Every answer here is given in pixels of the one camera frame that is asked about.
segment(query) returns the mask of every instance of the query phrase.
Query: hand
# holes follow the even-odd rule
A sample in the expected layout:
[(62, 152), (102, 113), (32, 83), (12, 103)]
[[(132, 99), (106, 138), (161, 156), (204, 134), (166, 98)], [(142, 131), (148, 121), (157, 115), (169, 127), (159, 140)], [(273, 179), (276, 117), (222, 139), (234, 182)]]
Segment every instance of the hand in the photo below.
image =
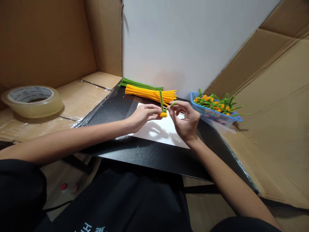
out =
[[(201, 117), (199, 112), (195, 111), (186, 101), (176, 101), (172, 108), (168, 106), (167, 109), (174, 122), (177, 134), (185, 143), (197, 138), (195, 131)], [(184, 119), (177, 117), (180, 112), (184, 112)]]
[(132, 126), (132, 133), (138, 132), (146, 122), (151, 120), (161, 120), (158, 114), (162, 109), (154, 104), (143, 104), (137, 107), (134, 113), (128, 117), (127, 123)]

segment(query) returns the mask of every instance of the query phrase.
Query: black shirt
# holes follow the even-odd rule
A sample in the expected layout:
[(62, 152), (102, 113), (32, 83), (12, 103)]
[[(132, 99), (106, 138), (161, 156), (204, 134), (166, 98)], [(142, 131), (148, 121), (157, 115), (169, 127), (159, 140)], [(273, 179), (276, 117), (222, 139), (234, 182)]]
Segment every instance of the black shirt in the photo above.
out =
[[(92, 183), (52, 222), (42, 208), (46, 178), (21, 160), (0, 160), (2, 231), (192, 231), (180, 175), (104, 159)], [(279, 231), (255, 218), (223, 220), (212, 231)]]

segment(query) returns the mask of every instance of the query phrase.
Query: bundle of green pipe cleaners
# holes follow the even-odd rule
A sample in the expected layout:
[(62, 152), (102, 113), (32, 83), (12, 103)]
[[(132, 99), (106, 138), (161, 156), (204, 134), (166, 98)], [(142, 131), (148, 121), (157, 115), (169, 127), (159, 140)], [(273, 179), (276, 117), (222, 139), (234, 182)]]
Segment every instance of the bundle of green pipe cleaners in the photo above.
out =
[(143, 88), (143, 89), (149, 89), (149, 90), (156, 90), (156, 91), (163, 91), (163, 87), (152, 87), (150, 85), (142, 84), (136, 81), (132, 81), (126, 78), (123, 78), (122, 81), (120, 82), (120, 86), (127, 86), (127, 84), (130, 84), (135, 87)]

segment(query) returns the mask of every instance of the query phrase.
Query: white wall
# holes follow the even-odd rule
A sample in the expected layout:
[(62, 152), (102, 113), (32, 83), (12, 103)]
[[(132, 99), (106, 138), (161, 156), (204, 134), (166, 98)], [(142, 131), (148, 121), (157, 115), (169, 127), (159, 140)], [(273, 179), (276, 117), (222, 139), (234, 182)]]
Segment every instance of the white wall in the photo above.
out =
[(188, 99), (210, 85), (280, 0), (123, 2), (124, 77)]

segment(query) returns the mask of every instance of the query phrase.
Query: person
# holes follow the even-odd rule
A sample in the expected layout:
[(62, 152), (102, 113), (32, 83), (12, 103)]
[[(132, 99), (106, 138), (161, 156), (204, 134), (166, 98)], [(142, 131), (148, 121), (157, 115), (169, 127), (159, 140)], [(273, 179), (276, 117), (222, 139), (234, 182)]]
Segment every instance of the person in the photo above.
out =
[[(212, 231), (280, 231), (251, 188), (195, 134), (200, 114), (176, 101), (169, 114), (181, 139), (196, 154), (221, 195), (239, 214)], [(184, 119), (177, 115), (184, 112)], [(192, 231), (181, 175), (101, 162), (92, 183), (51, 223), (42, 208), (46, 178), (39, 167), (89, 146), (135, 133), (160, 120), (160, 107), (140, 105), (127, 119), (63, 130), (0, 151), (0, 220), (3, 231)]]

